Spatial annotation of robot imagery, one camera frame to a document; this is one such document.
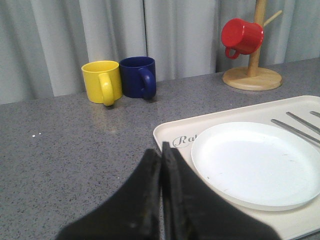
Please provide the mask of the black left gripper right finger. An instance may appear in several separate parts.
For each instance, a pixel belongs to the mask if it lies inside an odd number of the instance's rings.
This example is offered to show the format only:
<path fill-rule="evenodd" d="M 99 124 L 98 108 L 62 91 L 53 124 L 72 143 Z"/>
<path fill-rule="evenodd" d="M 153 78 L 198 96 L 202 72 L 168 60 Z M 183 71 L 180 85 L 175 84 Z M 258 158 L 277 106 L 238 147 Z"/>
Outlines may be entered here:
<path fill-rule="evenodd" d="M 278 240 L 276 231 L 229 204 L 162 144 L 162 197 L 167 240 Z"/>

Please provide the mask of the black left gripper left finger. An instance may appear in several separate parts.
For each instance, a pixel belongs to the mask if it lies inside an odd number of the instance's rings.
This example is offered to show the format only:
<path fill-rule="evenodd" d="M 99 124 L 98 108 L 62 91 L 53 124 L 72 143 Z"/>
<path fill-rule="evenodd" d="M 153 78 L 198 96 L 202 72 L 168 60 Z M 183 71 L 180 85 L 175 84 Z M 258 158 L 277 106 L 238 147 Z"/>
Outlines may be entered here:
<path fill-rule="evenodd" d="M 106 202 L 58 234 L 58 240 L 158 240 L 161 158 L 147 149 Z"/>

